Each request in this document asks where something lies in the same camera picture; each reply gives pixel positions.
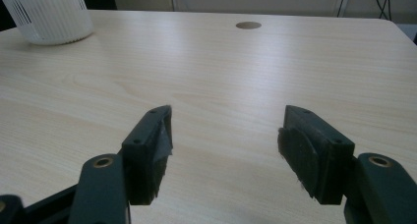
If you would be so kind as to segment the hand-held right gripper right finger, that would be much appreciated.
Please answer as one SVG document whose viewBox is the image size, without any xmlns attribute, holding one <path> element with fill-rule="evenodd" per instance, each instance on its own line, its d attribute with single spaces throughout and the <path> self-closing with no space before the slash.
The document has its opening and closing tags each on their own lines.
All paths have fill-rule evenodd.
<svg viewBox="0 0 417 224">
<path fill-rule="evenodd" d="M 287 105 L 277 144 L 310 197 L 320 204 L 341 204 L 352 140 L 314 112 Z"/>
</svg>

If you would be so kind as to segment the white plastic basket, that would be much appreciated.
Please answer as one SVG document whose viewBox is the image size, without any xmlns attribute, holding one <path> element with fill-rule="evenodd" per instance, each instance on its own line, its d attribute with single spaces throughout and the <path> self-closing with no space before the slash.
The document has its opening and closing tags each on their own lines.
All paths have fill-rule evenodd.
<svg viewBox="0 0 417 224">
<path fill-rule="evenodd" d="M 23 37 L 37 45 L 79 41 L 93 32 L 85 0 L 2 0 Z"/>
</svg>

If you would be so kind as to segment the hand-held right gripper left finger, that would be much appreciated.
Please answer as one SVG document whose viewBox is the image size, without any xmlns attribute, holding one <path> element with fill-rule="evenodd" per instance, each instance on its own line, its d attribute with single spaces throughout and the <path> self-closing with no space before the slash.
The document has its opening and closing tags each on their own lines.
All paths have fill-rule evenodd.
<svg viewBox="0 0 417 224">
<path fill-rule="evenodd" d="M 158 196 L 173 149 L 171 117 L 170 105 L 151 109 L 122 142 L 121 154 L 131 205 L 150 205 Z"/>
</svg>

